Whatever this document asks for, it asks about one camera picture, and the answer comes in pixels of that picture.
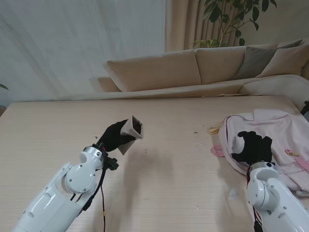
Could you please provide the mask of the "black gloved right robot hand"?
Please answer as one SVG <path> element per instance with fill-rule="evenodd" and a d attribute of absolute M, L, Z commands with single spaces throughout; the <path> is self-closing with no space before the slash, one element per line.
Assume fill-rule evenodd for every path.
<path fill-rule="evenodd" d="M 245 162 L 248 165 L 272 161 L 272 139 L 270 137 L 262 137 L 254 131 L 241 131 L 238 133 L 238 137 L 243 138 L 244 148 L 240 153 L 231 154 L 234 160 Z"/>

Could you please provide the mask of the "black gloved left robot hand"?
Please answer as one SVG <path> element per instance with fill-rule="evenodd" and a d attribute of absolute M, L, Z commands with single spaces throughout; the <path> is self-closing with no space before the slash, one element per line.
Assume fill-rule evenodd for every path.
<path fill-rule="evenodd" d="M 110 125 L 96 143 L 96 147 L 99 149 L 104 148 L 106 152 L 111 152 L 121 145 L 136 140 L 136 138 L 131 135 L 121 135 L 121 129 L 126 122 L 127 119 Z"/>

